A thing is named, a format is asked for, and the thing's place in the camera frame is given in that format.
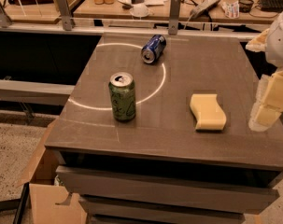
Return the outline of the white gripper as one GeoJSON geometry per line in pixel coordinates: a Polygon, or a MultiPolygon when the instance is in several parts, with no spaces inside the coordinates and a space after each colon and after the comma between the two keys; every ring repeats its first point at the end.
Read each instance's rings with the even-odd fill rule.
{"type": "MultiPolygon", "coordinates": [[[[271,24],[270,29],[265,29],[246,44],[246,49],[253,52],[265,51],[268,63],[283,68],[283,11],[271,24]]],[[[278,69],[271,76],[261,76],[248,127],[255,132],[267,131],[282,113],[283,69],[278,69]]]]}

